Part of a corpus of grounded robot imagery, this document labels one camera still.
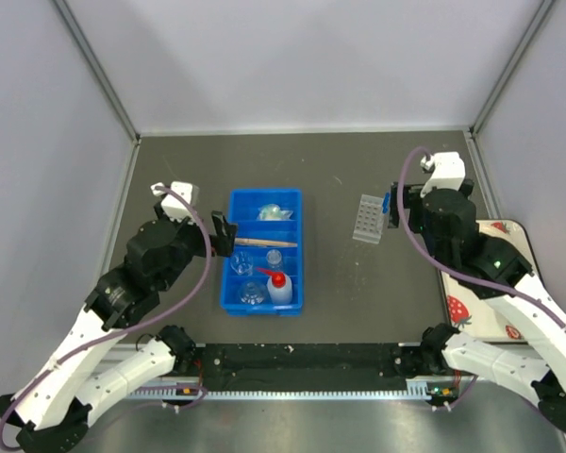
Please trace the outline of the small stoppered glass bottle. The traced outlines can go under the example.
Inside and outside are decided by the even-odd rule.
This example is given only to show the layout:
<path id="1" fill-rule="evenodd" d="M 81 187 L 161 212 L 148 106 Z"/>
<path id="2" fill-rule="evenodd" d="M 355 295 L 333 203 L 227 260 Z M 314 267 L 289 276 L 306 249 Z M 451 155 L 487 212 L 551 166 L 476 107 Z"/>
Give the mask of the small stoppered glass bottle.
<path id="1" fill-rule="evenodd" d="M 266 262 L 270 269 L 275 271 L 282 271 L 284 268 L 284 261 L 282 253 L 278 249 L 270 249 L 266 254 Z"/>

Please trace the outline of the wash bottle red nozzle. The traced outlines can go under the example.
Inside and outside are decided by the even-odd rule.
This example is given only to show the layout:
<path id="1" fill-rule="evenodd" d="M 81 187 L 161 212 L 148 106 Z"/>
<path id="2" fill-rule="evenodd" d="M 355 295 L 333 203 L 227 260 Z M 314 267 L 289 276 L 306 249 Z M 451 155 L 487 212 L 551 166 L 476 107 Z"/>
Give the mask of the wash bottle red nozzle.
<path id="1" fill-rule="evenodd" d="M 258 271 L 268 277 L 267 291 L 274 305 L 289 305 L 292 301 L 292 283 L 290 278 L 281 271 L 258 268 Z"/>

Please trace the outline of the blue compartment plastic bin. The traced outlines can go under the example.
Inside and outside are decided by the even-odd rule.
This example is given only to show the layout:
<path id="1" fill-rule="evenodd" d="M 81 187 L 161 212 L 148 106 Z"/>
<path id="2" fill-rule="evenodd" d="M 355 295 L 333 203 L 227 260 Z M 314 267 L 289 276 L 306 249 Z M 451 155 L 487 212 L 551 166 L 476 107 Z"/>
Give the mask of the blue compartment plastic bin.
<path id="1" fill-rule="evenodd" d="M 258 210 L 267 204 L 277 204 L 282 209 L 292 210 L 287 221 L 259 221 Z M 263 188 L 237 189 L 229 198 L 229 220 L 239 227 L 237 238 L 297 243 L 296 247 L 258 247 L 235 244 L 234 252 L 246 251 L 254 260 L 253 275 L 237 276 L 231 269 L 229 259 L 225 261 L 220 304 L 228 314 L 235 316 L 283 315 L 297 316 L 304 306 L 304 249 L 303 249 L 303 195 L 298 189 Z M 266 254 L 270 249 L 278 249 L 283 256 L 284 272 L 292 283 L 292 301 L 289 305 L 274 305 L 268 299 L 256 306 L 244 305 L 239 301 L 238 291 L 243 282 L 257 280 L 267 285 L 268 277 L 258 268 L 269 269 Z"/>

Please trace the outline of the clear glass beaker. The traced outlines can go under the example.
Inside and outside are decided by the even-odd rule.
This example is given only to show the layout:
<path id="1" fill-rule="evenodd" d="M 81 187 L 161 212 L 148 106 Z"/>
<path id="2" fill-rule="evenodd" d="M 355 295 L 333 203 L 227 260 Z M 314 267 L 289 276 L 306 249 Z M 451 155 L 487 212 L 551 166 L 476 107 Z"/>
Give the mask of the clear glass beaker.
<path id="1" fill-rule="evenodd" d="M 232 271 L 240 277 L 249 277 L 253 275 L 254 260 L 246 251 L 236 251 L 229 259 Z"/>

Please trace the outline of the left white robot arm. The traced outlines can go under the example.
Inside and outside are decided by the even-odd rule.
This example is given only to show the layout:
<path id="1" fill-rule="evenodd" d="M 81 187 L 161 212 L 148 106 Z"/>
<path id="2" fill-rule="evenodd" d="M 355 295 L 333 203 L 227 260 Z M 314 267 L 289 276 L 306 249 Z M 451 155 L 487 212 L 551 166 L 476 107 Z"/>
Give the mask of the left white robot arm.
<path id="1" fill-rule="evenodd" d="M 195 343 L 183 327 L 163 327 L 132 357 L 96 375 L 110 349 L 149 323 L 160 302 L 195 257 L 230 257 L 238 227 L 214 211 L 214 233 L 185 215 L 156 210 L 126 244 L 121 264 L 103 274 L 84 302 L 69 333 L 30 383 L 0 396 L 0 427 L 17 427 L 6 452 L 69 452 L 113 405 L 152 380 L 194 366 Z"/>

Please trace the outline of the wooden test tube clamp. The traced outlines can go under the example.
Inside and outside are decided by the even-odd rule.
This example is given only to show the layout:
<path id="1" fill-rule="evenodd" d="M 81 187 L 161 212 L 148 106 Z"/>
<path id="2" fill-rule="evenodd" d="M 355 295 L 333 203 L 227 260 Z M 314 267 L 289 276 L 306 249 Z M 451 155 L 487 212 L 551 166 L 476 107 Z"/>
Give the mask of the wooden test tube clamp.
<path id="1" fill-rule="evenodd" d="M 258 247 L 296 247 L 297 243 L 284 242 L 284 241 L 274 241 L 274 240 L 264 240 L 255 238 L 236 238 L 235 244 L 244 246 L 258 246 Z"/>

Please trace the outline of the plastic bag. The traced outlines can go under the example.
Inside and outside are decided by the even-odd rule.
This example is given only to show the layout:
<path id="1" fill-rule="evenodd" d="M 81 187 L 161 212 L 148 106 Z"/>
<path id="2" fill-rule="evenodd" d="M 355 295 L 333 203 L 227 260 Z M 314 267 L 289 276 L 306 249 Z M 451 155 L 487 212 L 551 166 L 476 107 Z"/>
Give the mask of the plastic bag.
<path id="1" fill-rule="evenodd" d="M 259 221 L 287 221 L 292 218 L 293 211 L 282 209 L 277 204 L 267 204 L 259 208 Z"/>

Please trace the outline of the small clear glass dish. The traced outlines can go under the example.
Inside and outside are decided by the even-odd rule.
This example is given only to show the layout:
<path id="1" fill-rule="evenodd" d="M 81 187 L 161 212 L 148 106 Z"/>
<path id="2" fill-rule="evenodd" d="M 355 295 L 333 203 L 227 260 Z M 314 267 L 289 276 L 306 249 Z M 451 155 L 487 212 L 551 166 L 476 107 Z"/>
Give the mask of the small clear glass dish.
<path id="1" fill-rule="evenodd" d="M 240 286 L 238 298 L 244 305 L 260 305 L 268 299 L 268 290 L 260 281 L 247 280 Z"/>

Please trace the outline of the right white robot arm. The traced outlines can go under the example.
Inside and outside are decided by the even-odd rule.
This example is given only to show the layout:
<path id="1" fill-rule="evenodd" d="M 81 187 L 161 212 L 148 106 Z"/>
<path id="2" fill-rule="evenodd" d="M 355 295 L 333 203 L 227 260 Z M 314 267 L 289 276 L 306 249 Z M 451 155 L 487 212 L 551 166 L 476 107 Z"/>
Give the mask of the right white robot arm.
<path id="1" fill-rule="evenodd" d="M 474 183 L 422 192 L 391 185 L 391 227 L 402 227 L 416 248 L 475 299 L 517 328 L 537 353 L 532 359 L 477 340 L 458 327 L 430 327 L 422 363 L 435 374 L 465 371 L 510 390 L 566 434 L 566 313 L 546 291 L 529 260 L 507 237 L 490 235 L 476 220 Z"/>

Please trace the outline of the test tube blue cap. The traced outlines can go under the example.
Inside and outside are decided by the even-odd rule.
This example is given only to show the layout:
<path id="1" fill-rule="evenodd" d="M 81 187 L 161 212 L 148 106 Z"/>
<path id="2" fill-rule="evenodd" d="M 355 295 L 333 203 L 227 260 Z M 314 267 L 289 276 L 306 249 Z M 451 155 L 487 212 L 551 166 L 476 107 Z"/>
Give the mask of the test tube blue cap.
<path id="1" fill-rule="evenodd" d="M 382 201 L 382 213 L 386 214 L 389 211 L 389 204 L 390 204 L 390 193 L 385 193 L 383 201 Z"/>

